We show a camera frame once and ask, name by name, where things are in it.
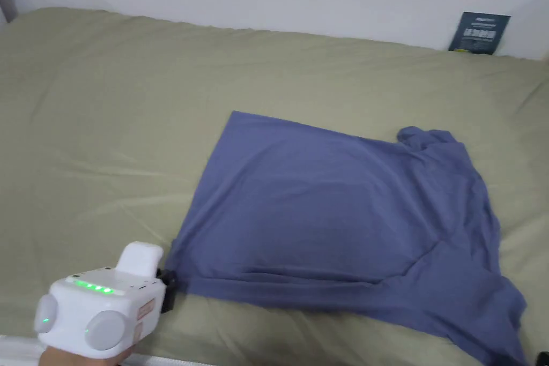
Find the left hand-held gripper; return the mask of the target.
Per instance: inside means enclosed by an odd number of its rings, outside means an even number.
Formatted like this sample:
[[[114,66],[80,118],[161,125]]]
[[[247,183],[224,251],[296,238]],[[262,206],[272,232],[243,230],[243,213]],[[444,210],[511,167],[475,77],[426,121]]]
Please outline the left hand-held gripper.
[[[92,359],[109,359],[133,347],[173,310],[177,279],[159,267],[162,247],[128,244],[116,266],[53,282],[36,309],[34,330],[48,346]]]

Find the person's left hand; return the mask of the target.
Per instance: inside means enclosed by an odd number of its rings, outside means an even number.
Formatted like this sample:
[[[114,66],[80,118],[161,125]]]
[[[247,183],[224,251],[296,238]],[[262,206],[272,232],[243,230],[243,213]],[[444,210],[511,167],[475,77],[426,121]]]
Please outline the person's left hand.
[[[128,348],[122,353],[117,354],[112,358],[107,359],[93,359],[78,354],[65,352],[53,347],[47,347],[41,354],[39,359],[39,366],[69,366],[69,365],[120,365],[127,358],[129,358],[134,350],[134,346]]]

